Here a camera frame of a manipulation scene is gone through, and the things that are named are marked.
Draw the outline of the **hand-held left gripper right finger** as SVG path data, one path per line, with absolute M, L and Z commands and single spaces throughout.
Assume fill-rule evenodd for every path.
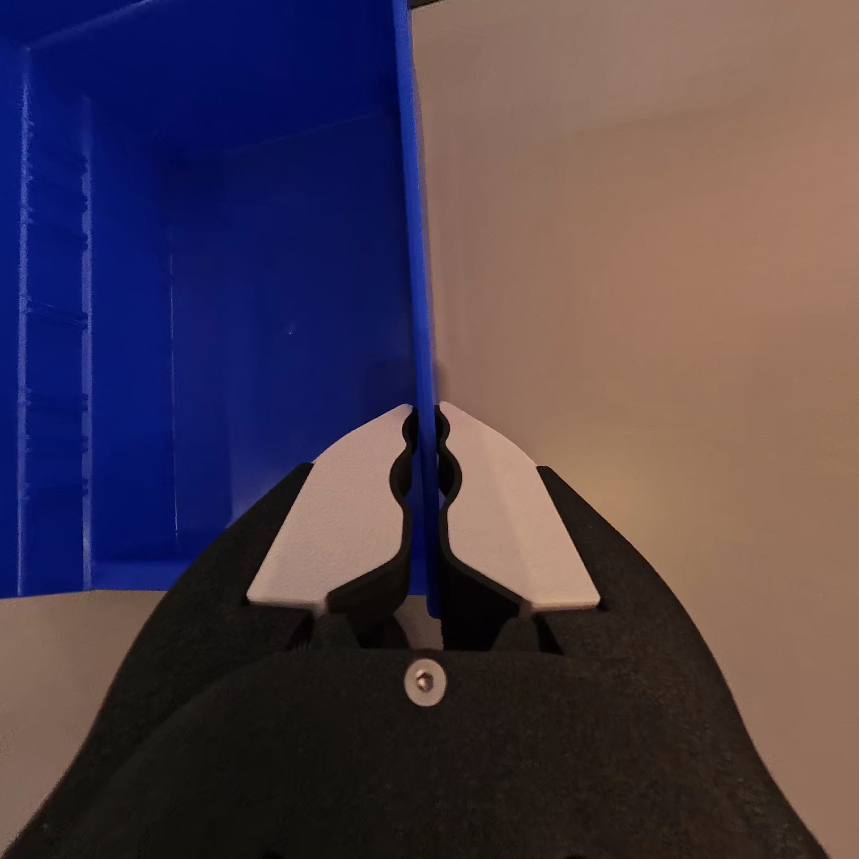
M 440 550 L 520 612 L 591 609 L 600 596 L 536 463 L 459 407 L 436 406 Z

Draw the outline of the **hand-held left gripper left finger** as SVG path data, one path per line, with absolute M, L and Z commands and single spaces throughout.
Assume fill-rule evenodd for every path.
M 409 404 L 362 424 L 313 462 L 249 589 L 252 605 L 394 612 L 411 581 Z

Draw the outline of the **blue plastic bin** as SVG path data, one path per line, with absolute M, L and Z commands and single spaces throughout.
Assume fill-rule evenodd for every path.
M 2 597 L 166 589 L 433 399 L 412 10 L 2 2 Z

